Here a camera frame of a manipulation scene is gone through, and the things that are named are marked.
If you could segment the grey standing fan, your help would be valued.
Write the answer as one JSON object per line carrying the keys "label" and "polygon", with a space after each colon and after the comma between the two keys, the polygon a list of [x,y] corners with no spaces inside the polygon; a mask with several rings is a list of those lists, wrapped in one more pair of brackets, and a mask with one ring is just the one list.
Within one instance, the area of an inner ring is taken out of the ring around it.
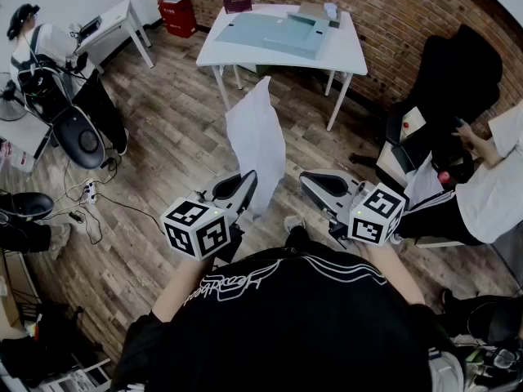
{"label": "grey standing fan", "polygon": [[24,97],[11,79],[11,75],[7,72],[0,72],[0,120],[18,121],[27,113]]}

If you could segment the white side desk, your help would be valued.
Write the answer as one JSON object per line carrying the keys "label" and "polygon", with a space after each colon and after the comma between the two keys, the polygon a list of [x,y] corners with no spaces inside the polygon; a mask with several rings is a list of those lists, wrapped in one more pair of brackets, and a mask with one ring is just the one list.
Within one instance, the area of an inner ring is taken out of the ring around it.
{"label": "white side desk", "polygon": [[77,49],[79,55],[86,52],[90,47],[94,46],[116,29],[123,28],[135,43],[136,48],[148,67],[150,69],[154,67],[154,63],[146,50],[147,47],[151,47],[151,42],[145,33],[144,27],[138,18],[131,0],[124,0],[115,7],[112,7],[103,13],[100,19],[101,22],[98,29],[80,43]]}

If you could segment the person's left forearm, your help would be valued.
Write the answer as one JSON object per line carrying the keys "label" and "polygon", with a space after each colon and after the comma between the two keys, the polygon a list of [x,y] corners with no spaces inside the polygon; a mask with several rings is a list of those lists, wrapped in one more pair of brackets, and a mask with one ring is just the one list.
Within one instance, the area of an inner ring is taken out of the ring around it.
{"label": "person's left forearm", "polygon": [[202,278],[212,270],[213,259],[196,261],[183,258],[172,273],[168,285],[154,303],[152,313],[162,323],[172,320]]}

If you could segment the person's right forearm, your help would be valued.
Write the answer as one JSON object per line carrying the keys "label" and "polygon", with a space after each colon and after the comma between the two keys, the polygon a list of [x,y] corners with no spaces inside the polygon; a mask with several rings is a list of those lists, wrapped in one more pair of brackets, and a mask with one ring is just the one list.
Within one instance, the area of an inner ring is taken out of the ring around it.
{"label": "person's right forearm", "polygon": [[420,287],[390,243],[382,246],[365,243],[364,250],[365,259],[385,276],[409,304],[426,304]]}

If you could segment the beige box with red button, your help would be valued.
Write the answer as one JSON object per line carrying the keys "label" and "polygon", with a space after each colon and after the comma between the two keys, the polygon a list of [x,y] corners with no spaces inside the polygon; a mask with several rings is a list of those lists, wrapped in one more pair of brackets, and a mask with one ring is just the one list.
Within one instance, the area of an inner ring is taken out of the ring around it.
{"label": "beige box with red button", "polygon": [[401,122],[400,141],[403,141],[411,134],[418,131],[426,124],[418,107],[414,106],[408,113],[406,113]]}

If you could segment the black office chair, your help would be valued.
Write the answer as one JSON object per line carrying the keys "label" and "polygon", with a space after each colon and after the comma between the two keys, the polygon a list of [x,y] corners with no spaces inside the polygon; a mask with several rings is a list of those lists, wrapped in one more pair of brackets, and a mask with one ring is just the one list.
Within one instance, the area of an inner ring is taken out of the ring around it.
{"label": "black office chair", "polygon": [[444,186],[467,182],[474,172],[474,161],[453,133],[461,121],[472,123],[498,102],[502,72],[500,55],[469,26],[461,25],[451,38],[430,36],[412,91],[389,108],[377,134],[380,154],[376,158],[352,154],[351,162],[371,167],[381,182],[403,192],[407,173],[391,150],[401,142],[403,116],[416,106],[426,121],[418,131],[430,144],[431,164],[436,172],[450,175]]}

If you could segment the brown cardboard box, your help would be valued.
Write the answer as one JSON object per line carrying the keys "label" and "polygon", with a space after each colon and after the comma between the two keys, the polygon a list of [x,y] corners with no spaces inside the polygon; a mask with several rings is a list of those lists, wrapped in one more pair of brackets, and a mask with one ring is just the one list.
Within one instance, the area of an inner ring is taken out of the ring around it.
{"label": "brown cardboard box", "polygon": [[304,2],[301,4],[299,10],[299,13],[313,16],[315,18],[320,18],[323,20],[327,20],[329,22],[329,26],[335,29],[338,29],[341,24],[341,12],[337,8],[337,19],[336,20],[330,20],[325,14],[324,14],[324,3],[311,3],[311,2]]}

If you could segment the black oval chair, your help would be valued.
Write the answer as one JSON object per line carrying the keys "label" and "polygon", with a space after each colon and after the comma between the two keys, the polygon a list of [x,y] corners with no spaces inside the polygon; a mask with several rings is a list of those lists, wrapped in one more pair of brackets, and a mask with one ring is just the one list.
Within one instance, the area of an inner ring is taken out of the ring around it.
{"label": "black oval chair", "polygon": [[54,122],[52,131],[58,145],[76,166],[94,170],[105,161],[101,134],[78,106],[65,109]]}

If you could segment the person's black t-shirt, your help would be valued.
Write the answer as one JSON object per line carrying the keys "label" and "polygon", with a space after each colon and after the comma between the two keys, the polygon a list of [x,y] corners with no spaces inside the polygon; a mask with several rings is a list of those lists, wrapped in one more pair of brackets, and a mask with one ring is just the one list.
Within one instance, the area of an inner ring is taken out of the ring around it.
{"label": "person's black t-shirt", "polygon": [[304,235],[206,274],[127,331],[110,392],[464,392],[435,313]]}

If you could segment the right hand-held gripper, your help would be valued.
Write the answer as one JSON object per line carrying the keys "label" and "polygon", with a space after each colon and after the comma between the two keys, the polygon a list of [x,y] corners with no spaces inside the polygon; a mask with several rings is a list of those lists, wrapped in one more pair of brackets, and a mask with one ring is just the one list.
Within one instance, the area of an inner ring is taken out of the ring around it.
{"label": "right hand-held gripper", "polygon": [[302,190],[323,212],[333,216],[329,234],[340,244],[355,240],[382,246],[400,223],[405,198],[383,183],[367,181],[356,188],[356,179],[340,170],[304,171]]}

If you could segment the white table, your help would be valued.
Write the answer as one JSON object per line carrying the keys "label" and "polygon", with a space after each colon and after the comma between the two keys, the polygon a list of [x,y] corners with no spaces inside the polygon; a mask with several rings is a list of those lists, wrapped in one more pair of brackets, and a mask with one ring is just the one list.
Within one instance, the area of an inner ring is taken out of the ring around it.
{"label": "white table", "polygon": [[225,10],[220,10],[196,60],[196,64],[199,67],[210,67],[212,69],[226,110],[230,110],[230,101],[222,80],[222,73],[220,72],[222,66],[231,65],[234,67],[238,88],[242,87],[238,71],[239,65],[278,65],[328,70],[330,75],[325,89],[326,94],[330,92],[334,74],[340,72],[344,74],[344,79],[342,89],[327,125],[327,129],[330,131],[344,101],[352,76],[355,74],[365,76],[368,73],[351,15],[343,11],[341,13],[340,26],[338,28],[328,28],[324,43],[319,50],[317,58],[314,60],[260,47],[218,42],[217,37],[219,33],[226,26],[232,24],[235,17],[235,14],[227,14]]}

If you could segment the white plastic bag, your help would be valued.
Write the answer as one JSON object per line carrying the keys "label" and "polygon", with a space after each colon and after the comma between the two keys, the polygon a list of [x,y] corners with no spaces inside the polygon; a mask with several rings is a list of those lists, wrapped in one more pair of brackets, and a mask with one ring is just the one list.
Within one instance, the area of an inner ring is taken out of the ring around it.
{"label": "white plastic bag", "polygon": [[258,218],[266,213],[276,187],[284,178],[286,145],[275,108],[270,102],[271,77],[264,77],[226,113],[226,133],[240,173],[257,173],[250,207]]}

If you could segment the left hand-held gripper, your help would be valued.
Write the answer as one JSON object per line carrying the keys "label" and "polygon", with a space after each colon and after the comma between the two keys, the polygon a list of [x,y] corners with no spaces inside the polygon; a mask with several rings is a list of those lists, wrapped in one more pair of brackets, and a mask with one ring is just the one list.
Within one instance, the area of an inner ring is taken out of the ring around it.
{"label": "left hand-held gripper", "polygon": [[160,217],[169,246],[196,261],[232,262],[244,234],[237,220],[256,188],[256,171],[244,177],[230,172],[212,179],[203,193],[194,190],[179,197]]}

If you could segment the black bag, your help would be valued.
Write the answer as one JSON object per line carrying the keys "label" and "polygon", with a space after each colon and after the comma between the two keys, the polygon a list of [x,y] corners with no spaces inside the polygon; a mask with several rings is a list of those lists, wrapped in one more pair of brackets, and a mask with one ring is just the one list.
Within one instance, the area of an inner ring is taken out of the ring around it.
{"label": "black bag", "polygon": [[35,388],[49,376],[97,362],[103,347],[79,328],[82,307],[71,313],[67,304],[48,301],[35,305],[34,311],[41,318],[33,336],[0,341],[0,362],[9,376]]}

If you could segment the dark flat case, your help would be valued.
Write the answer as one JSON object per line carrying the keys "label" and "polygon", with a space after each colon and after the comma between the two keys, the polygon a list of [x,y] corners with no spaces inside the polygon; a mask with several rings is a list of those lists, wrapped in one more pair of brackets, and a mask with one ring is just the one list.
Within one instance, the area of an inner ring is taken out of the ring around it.
{"label": "dark flat case", "polygon": [[393,147],[391,152],[403,172],[408,173],[417,170],[423,164],[431,152],[431,147],[428,139],[418,131]]}

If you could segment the black device on desk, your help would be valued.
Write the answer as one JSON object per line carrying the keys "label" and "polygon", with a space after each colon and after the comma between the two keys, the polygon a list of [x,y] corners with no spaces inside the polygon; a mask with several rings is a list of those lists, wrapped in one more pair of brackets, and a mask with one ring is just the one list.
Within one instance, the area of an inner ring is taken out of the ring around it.
{"label": "black device on desk", "polygon": [[82,26],[78,32],[79,39],[81,41],[85,40],[92,34],[94,34],[101,26],[101,17],[97,16],[95,19],[87,22]]}

